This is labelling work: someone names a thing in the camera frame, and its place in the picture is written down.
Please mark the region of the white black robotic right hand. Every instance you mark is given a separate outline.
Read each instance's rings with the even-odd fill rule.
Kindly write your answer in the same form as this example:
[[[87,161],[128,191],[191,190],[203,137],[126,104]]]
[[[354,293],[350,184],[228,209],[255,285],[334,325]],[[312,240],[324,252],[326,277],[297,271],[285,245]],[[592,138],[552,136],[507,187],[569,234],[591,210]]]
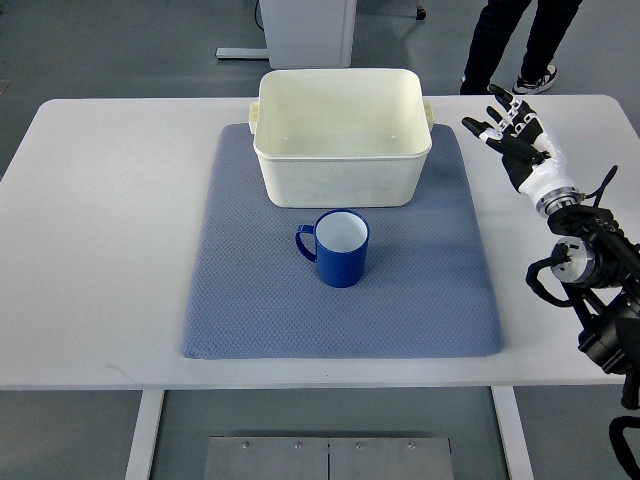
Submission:
[[[491,122],[471,117],[462,124],[476,138],[501,155],[514,189],[527,196],[544,218],[584,195],[567,174],[567,159],[550,126],[527,102],[491,84],[488,91],[502,109],[486,108]]]

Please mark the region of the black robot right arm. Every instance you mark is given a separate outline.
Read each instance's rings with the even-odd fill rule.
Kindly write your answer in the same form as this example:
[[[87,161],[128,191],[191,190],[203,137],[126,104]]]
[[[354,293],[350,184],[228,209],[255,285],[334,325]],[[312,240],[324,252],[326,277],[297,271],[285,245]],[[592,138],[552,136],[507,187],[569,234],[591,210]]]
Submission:
[[[621,405],[639,409],[639,246],[625,236],[610,210],[599,206],[617,172],[584,198],[560,191],[542,200],[558,235],[551,254],[528,268],[526,283],[549,304],[575,311],[578,349],[606,374],[625,377]]]

